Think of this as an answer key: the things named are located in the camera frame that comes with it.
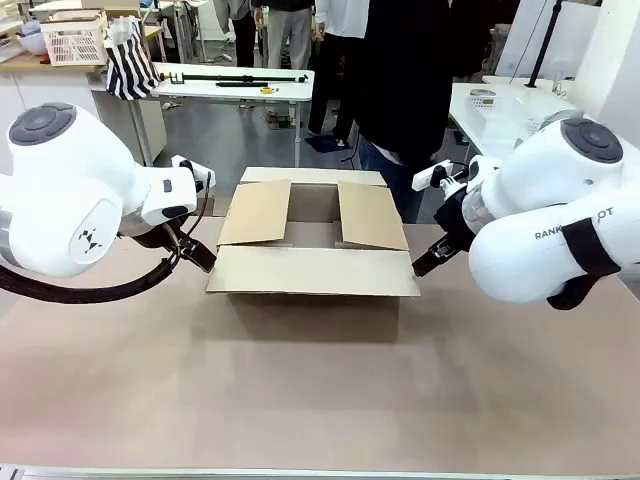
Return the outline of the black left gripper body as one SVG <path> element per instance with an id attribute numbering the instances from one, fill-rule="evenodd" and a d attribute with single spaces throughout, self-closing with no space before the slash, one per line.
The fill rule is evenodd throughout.
<path id="1" fill-rule="evenodd" d="M 198 242 L 182 231 L 181 222 L 167 222 L 154 226 L 148 232 L 133 236 L 132 239 L 139 245 L 150 249 L 164 248 L 172 252 L 176 248 L 180 248 L 181 252 L 187 255 L 192 255 L 198 250 Z"/>

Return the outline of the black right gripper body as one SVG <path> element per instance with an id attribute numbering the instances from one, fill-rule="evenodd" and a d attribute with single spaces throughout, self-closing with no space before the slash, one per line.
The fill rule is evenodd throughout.
<path id="1" fill-rule="evenodd" d="M 465 194 L 453 194 L 446 199 L 434 214 L 434 220 L 445 232 L 433 248 L 438 253 L 468 252 L 474 240 L 474 233 L 468 227 L 462 204 Z"/>

